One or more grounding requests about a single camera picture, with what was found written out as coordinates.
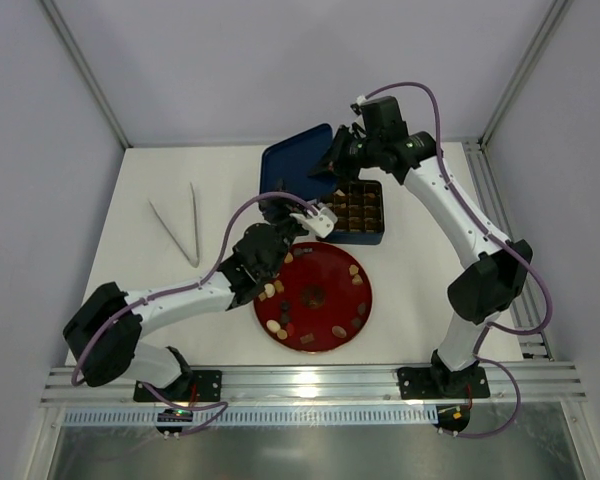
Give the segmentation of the blue tin lid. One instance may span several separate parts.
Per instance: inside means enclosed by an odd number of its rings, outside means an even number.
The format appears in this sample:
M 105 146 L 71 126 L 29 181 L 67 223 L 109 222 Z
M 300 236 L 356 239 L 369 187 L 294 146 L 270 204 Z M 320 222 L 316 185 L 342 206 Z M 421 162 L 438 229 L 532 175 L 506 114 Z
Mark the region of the blue tin lid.
M 261 156 L 259 192 L 285 191 L 304 200 L 319 199 L 333 192 L 335 176 L 309 176 L 332 139 L 332 127 L 323 123 L 267 147 Z

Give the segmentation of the blue chocolate tin box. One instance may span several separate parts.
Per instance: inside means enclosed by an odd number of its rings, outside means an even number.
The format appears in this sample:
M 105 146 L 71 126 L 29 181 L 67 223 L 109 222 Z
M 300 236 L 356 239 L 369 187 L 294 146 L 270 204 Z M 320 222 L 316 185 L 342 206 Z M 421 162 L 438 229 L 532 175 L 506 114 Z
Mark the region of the blue chocolate tin box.
M 346 196 L 335 196 L 341 189 Z M 384 195 L 377 180 L 341 183 L 336 190 L 321 198 L 338 221 L 324 242 L 344 245 L 379 245 L 385 233 Z

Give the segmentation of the silver metal tongs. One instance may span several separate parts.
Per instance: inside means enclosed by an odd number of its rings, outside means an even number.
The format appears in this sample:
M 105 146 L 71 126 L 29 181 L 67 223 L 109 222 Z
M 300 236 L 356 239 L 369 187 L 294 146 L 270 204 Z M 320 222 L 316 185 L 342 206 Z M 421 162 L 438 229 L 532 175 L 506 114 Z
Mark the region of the silver metal tongs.
M 195 189 L 192 183 L 168 192 L 156 192 L 148 203 L 158 222 L 193 267 L 200 265 L 200 242 Z

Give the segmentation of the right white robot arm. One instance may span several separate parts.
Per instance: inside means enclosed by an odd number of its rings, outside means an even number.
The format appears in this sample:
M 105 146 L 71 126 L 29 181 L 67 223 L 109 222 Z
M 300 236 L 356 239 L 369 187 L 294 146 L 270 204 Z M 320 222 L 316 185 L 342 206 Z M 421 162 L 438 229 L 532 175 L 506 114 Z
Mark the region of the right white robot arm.
M 446 235 L 463 271 L 447 289 L 453 316 L 429 371 L 440 395 L 460 395 L 475 378 L 488 326 L 520 295 L 533 251 L 524 240 L 511 241 L 469 198 L 436 137 L 409 132 L 395 97 L 361 97 L 352 109 L 361 122 L 340 126 L 309 174 L 354 180 L 363 169 L 379 168 L 414 195 Z

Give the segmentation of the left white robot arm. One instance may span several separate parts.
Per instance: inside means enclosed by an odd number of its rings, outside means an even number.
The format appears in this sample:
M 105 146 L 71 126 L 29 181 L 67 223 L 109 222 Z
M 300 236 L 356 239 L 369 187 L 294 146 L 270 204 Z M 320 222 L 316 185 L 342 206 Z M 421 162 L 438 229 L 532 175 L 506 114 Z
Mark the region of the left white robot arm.
M 76 360 L 71 383 L 100 387 L 119 378 L 139 382 L 174 399 L 193 381 L 189 363 L 174 347 L 154 347 L 144 337 L 194 316 L 225 312 L 251 303 L 274 281 L 300 221 L 318 212 L 286 192 L 267 192 L 247 202 L 264 220 L 250 226 L 230 247 L 222 241 L 210 271 L 161 289 L 132 291 L 115 282 L 100 285 L 64 327 Z

